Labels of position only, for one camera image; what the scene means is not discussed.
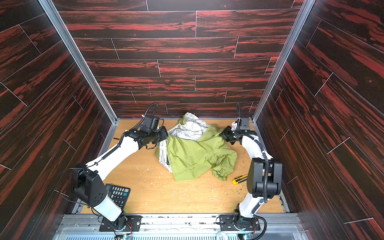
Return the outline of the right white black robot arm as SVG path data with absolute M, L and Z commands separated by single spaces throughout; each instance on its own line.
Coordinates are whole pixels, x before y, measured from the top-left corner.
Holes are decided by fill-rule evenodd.
M 257 133 L 251 130 L 248 118 L 238 117 L 231 127 L 220 133 L 220 137 L 231 145 L 239 142 L 251 158 L 247 176 L 248 194 L 234 210 L 234 224 L 243 228 L 245 224 L 256 223 L 258 209 L 281 193 L 283 164 L 267 152 Z

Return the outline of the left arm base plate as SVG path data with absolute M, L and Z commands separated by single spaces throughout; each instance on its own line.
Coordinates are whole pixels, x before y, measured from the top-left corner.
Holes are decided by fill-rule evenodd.
M 100 232 L 138 232 L 141 227 L 142 216 L 126 215 L 120 216 L 114 222 L 103 218 L 100 225 Z

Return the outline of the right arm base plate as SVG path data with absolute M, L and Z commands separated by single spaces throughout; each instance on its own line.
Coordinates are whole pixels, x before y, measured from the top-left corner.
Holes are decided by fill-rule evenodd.
M 261 227 L 256 218 L 244 218 L 234 214 L 220 215 L 217 219 L 221 231 L 260 231 Z

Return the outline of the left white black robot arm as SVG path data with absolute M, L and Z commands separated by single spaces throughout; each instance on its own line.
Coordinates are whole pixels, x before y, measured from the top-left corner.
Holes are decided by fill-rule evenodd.
M 123 160 L 142 147 L 149 143 L 156 145 L 167 139 L 168 132 L 164 126 L 158 126 L 159 121 L 153 115 L 144 116 L 136 126 L 122 134 L 113 148 L 84 167 L 74 168 L 75 196 L 109 220 L 118 231 L 124 230 L 127 225 L 126 213 L 108 196 L 103 180 Z

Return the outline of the green jacket with printed lining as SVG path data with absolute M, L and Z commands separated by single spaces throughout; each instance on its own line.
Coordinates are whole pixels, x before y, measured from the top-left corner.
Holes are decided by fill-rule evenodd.
M 234 169 L 237 153 L 220 137 L 223 129 L 186 113 L 159 143 L 155 155 L 176 182 L 199 178 L 208 170 L 226 181 Z

